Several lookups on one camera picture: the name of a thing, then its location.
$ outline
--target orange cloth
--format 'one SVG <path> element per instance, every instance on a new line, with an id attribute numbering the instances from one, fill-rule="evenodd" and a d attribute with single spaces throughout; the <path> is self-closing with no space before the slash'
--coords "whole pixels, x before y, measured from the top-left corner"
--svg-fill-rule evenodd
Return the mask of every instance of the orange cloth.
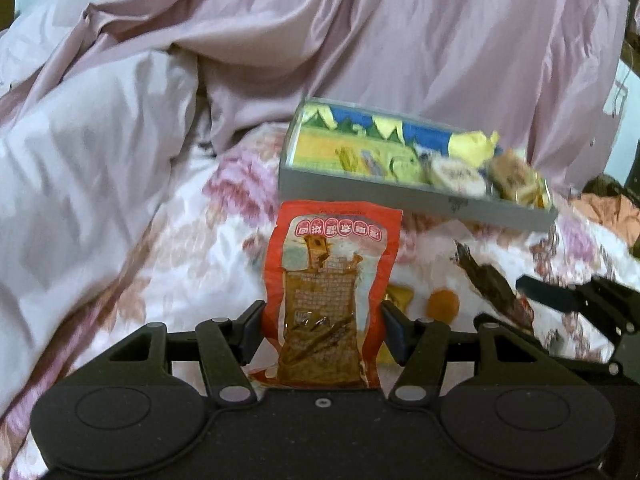
<path id="1" fill-rule="evenodd" d="M 631 247 L 640 236 L 640 209 L 626 196 L 597 196 L 584 193 L 572 205 L 589 220 L 600 224 Z"/>

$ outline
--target red and white characters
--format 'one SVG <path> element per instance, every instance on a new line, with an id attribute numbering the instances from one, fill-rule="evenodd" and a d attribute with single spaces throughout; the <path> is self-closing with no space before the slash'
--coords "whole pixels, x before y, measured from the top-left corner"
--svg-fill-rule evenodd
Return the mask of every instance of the red and white characters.
<path id="1" fill-rule="evenodd" d="M 338 219 L 337 218 L 328 218 L 326 222 L 324 222 L 324 236 L 327 238 L 333 238 L 338 234 Z"/>
<path id="2" fill-rule="evenodd" d="M 311 234 L 315 236 L 324 234 L 324 220 L 321 218 L 314 218 L 311 221 Z"/>
<path id="3" fill-rule="evenodd" d="M 353 223 L 353 232 L 358 236 L 367 236 L 367 223 L 362 220 L 356 220 Z"/>
<path id="4" fill-rule="evenodd" d="M 301 220 L 296 225 L 296 236 L 306 236 L 311 232 L 311 222 L 309 220 Z"/>
<path id="5" fill-rule="evenodd" d="M 369 238 L 376 242 L 382 240 L 382 231 L 378 226 L 369 224 Z"/>
<path id="6" fill-rule="evenodd" d="M 338 232 L 340 236 L 349 236 L 353 233 L 353 220 L 343 218 L 338 222 Z"/>

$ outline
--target gray box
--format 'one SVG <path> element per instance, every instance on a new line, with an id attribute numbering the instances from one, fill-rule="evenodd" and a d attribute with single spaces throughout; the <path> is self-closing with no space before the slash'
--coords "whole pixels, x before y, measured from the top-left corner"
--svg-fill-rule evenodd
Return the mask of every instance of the gray box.
<path id="1" fill-rule="evenodd" d="M 351 106 L 323 99 L 312 99 L 310 101 L 337 107 Z M 294 133 L 301 111 L 302 105 L 298 108 L 294 119 L 291 121 L 280 155 L 278 193 L 283 202 L 288 200 L 371 202 L 406 212 L 457 218 L 534 232 L 548 231 L 558 216 L 558 210 L 555 207 L 549 210 L 528 208 L 508 200 L 496 200 L 490 197 L 471 198 L 435 189 L 428 184 L 415 186 L 391 184 L 349 175 L 319 173 L 313 170 L 291 167 L 287 164 L 289 141 Z M 372 110 L 371 108 L 367 108 L 366 111 L 411 121 L 412 123 L 433 125 L 433 123 L 422 119 L 389 114 L 388 112 Z"/>

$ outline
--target bed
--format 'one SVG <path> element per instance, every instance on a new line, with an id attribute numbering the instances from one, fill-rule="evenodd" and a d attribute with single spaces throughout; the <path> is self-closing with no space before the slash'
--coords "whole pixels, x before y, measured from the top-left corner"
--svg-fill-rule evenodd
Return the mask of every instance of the bed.
<path id="1" fill-rule="evenodd" d="M 532 16 L 543 25 L 528 32 L 521 10 L 530 0 L 482 1 L 498 14 L 474 0 L 49 0 L 21 16 L 0 38 L 0 167 L 11 193 L 33 198 L 3 202 L 13 209 L 0 216 L 21 240 L 0 242 L 4 254 L 20 254 L 0 270 L 12 292 L 0 290 L 0 372 L 11 369 L 13 381 L 0 388 L 0 474 L 46 471 L 29 416 L 58 378 L 147 322 L 191 330 L 265 297 L 278 157 L 303 95 L 498 130 L 563 183 L 584 156 L 569 147 L 592 136 L 581 121 L 602 113 L 626 6 L 597 0 L 602 13 L 583 0 L 536 0 Z M 389 41 L 376 40 L 381 30 Z M 396 40 L 402 30 L 409 38 Z M 481 40 L 471 45 L 473 30 Z M 598 273 L 640 288 L 626 244 L 560 194 L 556 203 L 545 234 L 405 214 L 392 282 L 414 289 L 410 317 L 442 286 L 460 295 L 454 330 L 494 312 L 452 261 L 454 240 L 512 285 L 522 274 L 567 284 Z M 35 237 L 42 230 L 44 241 Z M 56 233 L 68 243 L 53 244 Z M 24 256 L 38 243 L 42 252 Z M 29 290 L 16 285 L 29 280 Z M 543 344 L 559 335 L 562 355 L 610 357 L 581 317 L 532 307 Z M 383 383 L 397 373 L 387 370 Z M 452 369 L 448 383 L 468 373 Z M 174 364 L 174 374 L 202 391 L 197 367 Z"/>

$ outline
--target red snack package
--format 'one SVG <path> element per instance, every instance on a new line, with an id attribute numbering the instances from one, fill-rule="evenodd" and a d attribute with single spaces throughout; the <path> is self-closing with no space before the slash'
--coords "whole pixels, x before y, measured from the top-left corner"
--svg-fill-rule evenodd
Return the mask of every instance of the red snack package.
<path id="1" fill-rule="evenodd" d="M 402 212 L 365 202 L 285 202 L 264 266 L 264 335 L 278 363 L 254 377 L 294 387 L 379 387 L 379 305 Z"/>

